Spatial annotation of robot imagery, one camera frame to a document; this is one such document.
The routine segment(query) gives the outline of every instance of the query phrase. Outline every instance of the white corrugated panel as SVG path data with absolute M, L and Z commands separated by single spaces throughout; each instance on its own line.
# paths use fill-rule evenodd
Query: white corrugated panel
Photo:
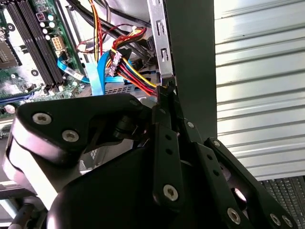
M 218 138 L 259 180 L 305 175 L 305 0 L 215 0 Z

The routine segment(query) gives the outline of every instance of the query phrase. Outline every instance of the black metal bracket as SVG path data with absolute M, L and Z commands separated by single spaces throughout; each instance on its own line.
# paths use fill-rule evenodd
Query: black metal bracket
M 150 112 L 129 94 L 28 103 L 18 109 L 11 135 L 51 163 L 74 166 L 83 153 L 125 138 L 140 139 Z M 63 137 L 67 130 L 77 141 Z
M 159 104 L 152 109 L 151 138 L 154 149 L 154 201 L 180 211 L 185 201 L 177 133 L 172 130 L 168 91 L 157 87 Z
M 215 157 L 211 159 L 209 156 L 209 159 L 218 160 L 230 171 L 227 186 L 243 194 L 249 221 L 256 228 L 266 228 L 267 225 L 270 228 L 297 228 L 293 218 L 219 140 L 209 138 L 204 145 L 214 152 Z

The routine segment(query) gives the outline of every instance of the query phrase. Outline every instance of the wire bundle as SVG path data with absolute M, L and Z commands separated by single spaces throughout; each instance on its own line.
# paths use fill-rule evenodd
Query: wire bundle
M 92 12 L 93 12 L 93 22 L 94 22 L 94 39 L 93 39 L 93 52 L 94 52 L 94 58 L 95 61 L 97 62 L 99 60 L 99 49 L 100 49 L 100 55 L 102 55 L 102 24 L 100 22 L 100 17 L 97 13 L 97 10 L 94 6 L 94 3 L 92 0 L 88 0 L 91 8 L 92 8 Z
M 111 48 L 111 51 L 114 54 L 117 53 L 113 48 Z M 111 61 L 112 60 L 109 59 L 106 65 L 110 66 Z M 149 82 L 140 73 L 138 73 L 124 57 L 122 57 L 122 61 L 118 65 L 117 74 L 140 88 L 148 96 L 156 96 L 155 88 L 157 85 Z
M 114 50 L 117 50 L 118 48 L 131 43 L 135 41 L 139 41 L 140 39 L 143 38 L 144 34 L 146 33 L 146 28 L 145 27 L 140 27 L 140 28 L 134 28 L 132 32 L 130 32 L 127 35 L 122 35 L 118 39 L 116 39 L 113 42 L 112 48 Z
M 88 22 L 92 27 L 94 26 L 94 14 L 91 13 L 89 10 L 84 8 L 81 3 L 78 0 L 67 0 L 67 2 L 75 8 L 75 10 L 85 19 L 86 22 Z M 115 28 L 113 30 L 114 25 L 108 23 L 107 21 L 99 18 L 101 24 L 103 27 L 101 28 L 102 31 L 108 32 L 110 36 L 112 36 L 114 39 L 118 39 L 120 35 L 126 35 L 128 32 L 122 31 L 119 28 Z M 139 56 L 144 62 L 147 62 L 150 59 L 150 54 L 138 43 L 134 42 L 133 44 L 127 44 L 128 48 L 132 50 L 133 53 L 135 53 L 137 56 Z

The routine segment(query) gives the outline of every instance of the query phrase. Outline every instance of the green circuit board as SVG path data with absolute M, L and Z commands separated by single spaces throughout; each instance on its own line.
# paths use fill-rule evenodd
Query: green circuit board
M 52 0 L 30 0 L 28 2 L 34 14 L 42 12 L 44 15 L 54 16 L 52 22 L 56 26 L 54 28 L 46 26 L 50 30 L 48 35 L 62 38 L 67 54 L 65 64 L 84 74 L 79 57 L 73 52 L 73 44 L 69 42 L 54 2 Z M 86 86 L 85 83 L 62 72 L 64 83 L 45 90 L 46 82 L 38 72 L 32 55 L 27 51 L 27 46 L 15 23 L 16 21 L 6 6 L 0 5 L 0 138 L 5 137 L 9 129 L 8 125 L 2 125 L 2 122 L 6 123 L 3 120 L 14 116 L 12 111 L 8 112 L 6 109 L 7 105 L 17 109 L 20 105 L 29 102 L 73 98 L 78 96 Z M 58 50 L 55 49 L 52 40 L 47 40 L 47 43 L 56 60 Z

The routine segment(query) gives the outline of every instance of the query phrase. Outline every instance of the dimm slot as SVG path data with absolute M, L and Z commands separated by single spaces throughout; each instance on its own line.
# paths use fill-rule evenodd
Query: dimm slot
M 41 31 L 41 28 L 36 20 L 36 17 L 31 9 L 28 0 L 20 1 L 18 2 L 18 5 L 21 9 L 21 12 L 23 13 L 23 16 L 25 17 L 25 20 L 29 25 L 29 28 L 35 38 L 36 43 L 38 44 L 38 47 L 42 52 L 45 61 L 48 63 L 51 76 L 53 76 L 56 84 L 62 84 L 64 82 L 62 74 L 59 68 L 57 67 L 57 63 L 54 59 L 54 56 L 52 55 L 52 50 L 44 38 L 44 35 Z
M 38 71 L 40 72 L 44 82 L 48 86 L 53 86 L 54 82 L 47 70 L 45 63 L 40 58 L 41 55 L 36 47 L 36 44 L 34 43 L 29 31 L 27 30 L 27 26 L 25 25 L 23 18 L 21 17 L 15 3 L 14 2 L 9 3 L 7 5 L 7 10 L 10 13 L 13 21 L 15 22 L 15 25 L 16 25 L 20 35 L 22 36 L 22 38 L 25 42 L 25 45 L 26 45 L 30 55 L 32 56 L 32 59 L 33 59 L 35 65 L 37 66 Z

